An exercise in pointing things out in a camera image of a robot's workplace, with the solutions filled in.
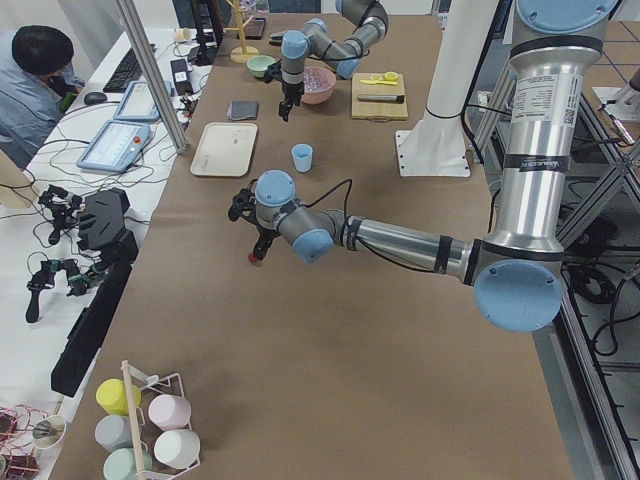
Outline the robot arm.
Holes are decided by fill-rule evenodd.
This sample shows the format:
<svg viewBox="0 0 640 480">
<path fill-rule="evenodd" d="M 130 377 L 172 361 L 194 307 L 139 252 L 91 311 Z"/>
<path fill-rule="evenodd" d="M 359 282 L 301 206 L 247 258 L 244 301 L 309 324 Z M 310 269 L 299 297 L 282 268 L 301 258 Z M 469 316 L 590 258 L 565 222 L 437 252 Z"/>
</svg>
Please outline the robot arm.
<svg viewBox="0 0 640 480">
<path fill-rule="evenodd" d="M 556 236 L 584 75 L 600 58 L 612 1 L 518 1 L 506 68 L 516 78 L 510 135 L 501 173 L 496 224 L 481 239 L 461 241 L 383 223 L 346 210 L 315 211 L 281 170 L 249 190 L 247 219 L 258 230 L 252 259 L 276 238 L 305 262 L 332 247 L 367 249 L 401 267 L 451 275 L 474 290 L 480 313 L 506 330 L 550 324 L 563 297 L 564 249 Z M 498 5 L 451 5 L 421 120 L 396 135 L 406 177 L 466 177 L 463 119 L 474 74 Z"/>
<path fill-rule="evenodd" d="M 268 68 L 265 76 L 267 82 L 276 80 L 282 85 L 284 98 L 279 103 L 278 115 L 283 120 L 288 120 L 292 108 L 301 103 L 305 62 L 309 57 L 329 65 L 340 77 L 350 79 L 370 47 L 386 37 L 389 19 L 380 2 L 337 1 L 335 7 L 355 26 L 347 39 L 333 39 L 328 26 L 319 18 L 313 18 L 301 29 L 289 30 L 283 35 L 282 58 Z"/>
</svg>

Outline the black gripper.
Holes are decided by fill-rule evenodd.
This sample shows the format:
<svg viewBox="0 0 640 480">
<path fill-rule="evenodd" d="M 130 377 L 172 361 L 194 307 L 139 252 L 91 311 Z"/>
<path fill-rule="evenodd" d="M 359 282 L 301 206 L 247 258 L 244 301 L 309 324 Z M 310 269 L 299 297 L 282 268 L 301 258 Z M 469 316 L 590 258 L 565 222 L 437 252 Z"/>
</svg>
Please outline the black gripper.
<svg viewBox="0 0 640 480">
<path fill-rule="evenodd" d="M 268 250 L 270 249 L 273 241 L 280 236 L 280 234 L 273 229 L 273 225 L 267 221 L 256 218 L 256 228 L 258 230 L 258 240 L 255 243 L 251 254 L 253 254 L 257 262 L 261 262 L 266 257 Z"/>
<path fill-rule="evenodd" d="M 278 115 L 285 122 L 289 121 L 289 115 L 294 106 L 299 106 L 304 95 L 304 82 L 289 83 L 282 82 L 282 92 L 284 99 L 279 103 Z"/>
</svg>

